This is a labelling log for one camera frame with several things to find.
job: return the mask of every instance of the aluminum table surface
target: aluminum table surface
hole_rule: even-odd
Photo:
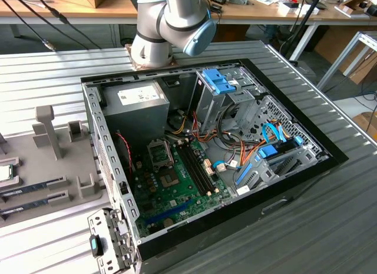
[[[249,58],[350,158],[290,205],[165,273],[375,273],[377,144],[305,77],[261,42],[211,44],[181,65]],[[123,49],[0,56],[0,131],[30,133],[34,107],[54,126],[86,122],[80,77],[131,70]],[[100,200],[0,228],[2,273],[97,273],[86,218]]]

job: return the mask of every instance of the black plastic part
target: black plastic part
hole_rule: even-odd
[[[102,247],[99,235],[91,235],[89,238],[89,243],[93,257],[97,258],[101,255],[104,255],[104,249]]]

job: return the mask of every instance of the yellow cable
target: yellow cable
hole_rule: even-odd
[[[174,131],[172,132],[173,134],[180,134],[182,133],[183,129],[184,129],[184,123],[186,122],[186,117],[183,118],[183,122],[182,122],[182,125],[181,127],[177,130],[177,131]]]

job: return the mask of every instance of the black cable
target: black cable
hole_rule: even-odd
[[[75,30],[76,32],[78,32],[79,34],[81,34],[83,37],[85,37],[87,40],[89,40],[90,43],[92,43],[98,49],[102,49],[95,42],[93,42],[93,40],[91,40],[89,37],[87,37],[82,31],[80,31],[75,26],[73,26],[73,24],[71,24],[69,22],[69,20],[63,14],[61,14],[58,10],[56,10],[55,8],[50,7],[49,5],[47,5],[47,3],[44,0],[39,0],[39,1],[41,1],[41,3],[47,8],[47,10],[49,10],[50,13],[52,13],[53,16],[56,17],[57,19],[59,19],[63,24],[69,25],[73,30]]]
[[[266,29],[263,29],[260,25],[256,25],[258,27],[258,29],[260,29],[261,31],[263,32],[266,32]]]
[[[206,0],[207,1],[207,3],[208,3],[208,9],[211,7],[211,2],[210,2],[210,0]]]
[[[292,47],[293,43],[295,42],[296,38],[301,34],[301,32],[304,30],[304,27],[305,27],[305,24],[306,22],[308,21],[310,15],[312,14],[315,6],[317,5],[317,3],[319,2],[319,0],[313,0],[312,4],[310,5],[310,8],[309,10],[307,10],[304,18],[302,19],[299,27],[297,28],[297,30],[293,33],[293,38],[290,40],[290,42],[288,42],[288,45],[287,47],[283,50],[283,53],[282,55],[285,57],[287,55],[287,53],[289,52],[289,49]]]
[[[118,45],[117,45],[117,34],[115,33],[115,25],[113,25],[113,31],[114,31],[114,43],[115,43],[115,47],[117,48]]]
[[[51,51],[56,51],[56,48],[47,40],[45,40],[42,36],[40,36],[24,19],[21,18],[20,15],[7,3],[6,0],[1,0],[12,12],[23,22],[41,41],[42,43]]]
[[[108,25],[110,27],[110,35],[111,35],[111,43],[113,43],[113,47],[115,48],[115,43],[113,40],[113,30],[111,29],[111,25]]]
[[[294,23],[293,26],[292,26],[292,31],[290,32],[291,34],[293,34],[292,32],[293,32],[293,30],[295,29],[296,24],[297,24],[297,21],[298,21],[299,18],[300,18],[300,14],[301,14],[302,6],[304,6],[304,4],[305,4],[305,0],[302,0],[302,4],[301,4],[301,7],[300,7],[299,14],[297,15],[297,18],[296,18],[296,20],[295,20],[295,23]]]
[[[292,35],[291,35],[289,38],[287,38],[287,39],[285,40],[285,42],[283,42],[283,44],[282,44],[282,45],[280,46],[280,48],[279,48],[279,53],[280,53],[280,54],[282,53],[283,46],[295,36],[292,32],[293,32],[293,30],[295,29],[296,24],[297,24],[297,21],[298,21],[299,18],[300,18],[300,14],[301,14],[302,6],[304,6],[304,2],[305,2],[305,0],[302,0],[302,4],[301,4],[301,7],[300,7],[299,14],[297,15],[297,18],[296,18],[296,20],[295,20],[295,23],[294,23],[293,26],[292,26],[292,31],[290,32]]]
[[[368,88],[368,87],[370,87],[376,80],[374,80],[374,81],[372,81],[366,88],[364,88],[364,83],[365,83],[365,81],[366,81],[366,79],[367,79],[367,77],[369,76],[369,74],[372,72],[372,70],[374,69],[374,67],[377,65],[377,61],[376,61],[376,63],[374,63],[374,65],[372,66],[372,68],[371,68],[371,70],[367,73],[367,75],[365,76],[365,78],[363,79],[363,81],[362,81],[362,83],[361,83],[361,92],[360,92],[360,95],[362,95],[363,97],[364,97],[364,99],[366,99],[366,100],[368,100],[368,101],[372,101],[372,100],[369,100],[369,99],[367,99],[366,97],[365,97],[365,95],[364,95],[364,90],[366,89],[366,88]]]
[[[74,38],[71,38],[69,35],[65,34],[64,32],[62,32],[60,29],[58,29],[57,27],[55,27],[52,23],[50,23],[49,21],[47,21],[44,17],[42,17],[40,14],[38,14],[37,12],[35,12],[33,10],[33,8],[31,8],[28,4],[26,4],[23,0],[18,0],[21,4],[23,4],[23,6],[25,6],[26,8],[28,8],[34,15],[36,15],[39,19],[41,19],[42,21],[44,21],[46,24],[48,24],[51,28],[55,29],[56,31],[58,31],[60,34],[64,35],[65,37],[69,38],[70,40],[76,42],[77,44],[80,44],[80,46],[84,47],[86,50],[89,50],[84,44],[78,42],[76,39]]]
[[[375,58],[371,59],[366,65],[364,65],[364,67],[362,68],[356,68],[354,69],[352,72],[350,72],[347,76],[344,77],[344,79],[342,79],[339,83],[337,83],[336,85],[328,88],[327,90],[325,90],[323,93],[328,93],[330,90],[333,90],[334,88],[336,88],[337,86],[339,86],[341,83],[343,83],[347,78],[349,78],[351,75],[354,75],[356,74],[357,72],[361,71],[362,69],[364,69],[365,67],[367,67]]]
[[[369,123],[368,123],[368,126],[367,126],[366,131],[365,131],[366,133],[368,132],[369,127],[370,127],[371,124],[372,124],[373,116],[375,115],[376,110],[377,110],[377,105],[376,105],[376,107],[373,109],[373,112],[372,112],[371,118],[369,119]]]
[[[373,111],[373,109],[371,109],[370,107],[368,107],[368,106],[366,106],[365,104],[363,104],[362,102],[360,102],[360,101],[357,99],[357,96],[354,96],[354,99],[355,99],[358,103],[360,103],[361,105],[363,105],[365,108],[367,108],[367,109]]]

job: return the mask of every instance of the desk leg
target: desk leg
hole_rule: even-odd
[[[370,50],[369,46],[365,46],[362,51],[360,51],[359,55],[349,64],[347,69],[343,72],[343,75],[347,77],[353,69],[356,67],[356,65],[359,64],[360,60],[365,56],[365,54]]]
[[[14,38],[20,38],[21,34],[19,33],[18,26],[17,25],[9,25],[11,27],[13,37]]]
[[[296,49],[294,50],[293,54],[290,56],[290,61],[297,61],[304,51],[305,47],[307,46],[308,42],[312,38],[313,34],[317,30],[318,24],[314,23],[313,25],[309,25],[307,30],[305,31],[303,37],[301,38],[300,42],[298,43]]]
[[[340,53],[339,57],[335,60],[334,64],[328,69],[328,71],[325,73],[323,78],[319,81],[317,84],[317,88],[319,90],[323,89],[324,86],[328,83],[328,81],[332,78],[336,70],[339,68],[339,66],[344,62],[344,60],[347,58],[348,54],[354,49],[354,47],[358,44],[359,38],[361,36],[361,32],[357,32],[355,36],[351,39],[350,43],[344,48],[342,53]]]

